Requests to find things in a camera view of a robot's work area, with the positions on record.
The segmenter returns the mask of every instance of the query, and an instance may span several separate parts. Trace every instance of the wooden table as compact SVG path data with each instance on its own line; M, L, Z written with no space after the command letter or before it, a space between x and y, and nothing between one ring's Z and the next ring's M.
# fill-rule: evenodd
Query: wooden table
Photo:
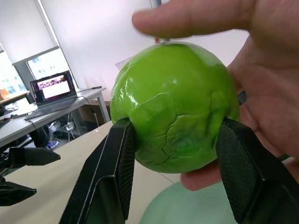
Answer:
M12 103L17 102L18 100L24 99L24 98L26 98L27 101L29 102L29 99L27 98L29 93L30 93L29 91L24 91L24 92L10 94L9 98L0 100L0 104L3 106L7 106L9 104L12 104Z
M11 181L36 188L33 197L10 207L0 208L0 224L58 224L82 166L107 135L111 122L57 149L61 160L43 167L23 167L9 175ZM179 181L179 175L153 172L135 163L129 219L139 224L148 204L163 189Z

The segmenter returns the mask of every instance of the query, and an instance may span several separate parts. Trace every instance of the laptop keyboard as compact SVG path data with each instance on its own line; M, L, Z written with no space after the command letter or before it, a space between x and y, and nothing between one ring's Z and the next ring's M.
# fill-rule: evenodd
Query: laptop keyboard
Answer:
M63 101L60 101L60 102L57 102L57 103L53 103L53 104L50 104L50 105L41 106L36 111L51 111L52 109L54 110L59 106L63 106L65 104L71 103L73 101L74 101L74 98L66 99L66 100L63 100Z

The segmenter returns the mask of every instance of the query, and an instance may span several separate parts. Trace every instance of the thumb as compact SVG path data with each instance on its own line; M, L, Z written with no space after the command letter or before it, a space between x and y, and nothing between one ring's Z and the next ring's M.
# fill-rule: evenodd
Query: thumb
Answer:
M142 33L180 38L230 29L249 29L256 0L171 0L135 13L133 25Z

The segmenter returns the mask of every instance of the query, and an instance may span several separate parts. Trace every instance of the metal table leg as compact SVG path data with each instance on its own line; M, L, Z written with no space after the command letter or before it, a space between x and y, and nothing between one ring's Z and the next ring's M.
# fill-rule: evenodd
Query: metal table leg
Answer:
M105 101L104 101L104 98L103 98L103 94L101 92L99 93L99 96L98 96L98 102L99 102L100 109L101 109L101 112L102 112L102 115L103 115L103 118L104 118L104 122L107 123L107 122L110 121L110 117L109 117L108 110L106 108L106 104L105 104Z

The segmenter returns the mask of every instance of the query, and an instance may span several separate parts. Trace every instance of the laptop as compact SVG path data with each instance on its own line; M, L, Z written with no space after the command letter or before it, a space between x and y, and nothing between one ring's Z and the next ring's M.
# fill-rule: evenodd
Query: laptop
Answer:
M70 107L77 99L77 93L70 71L30 82L37 109L25 120L43 116Z

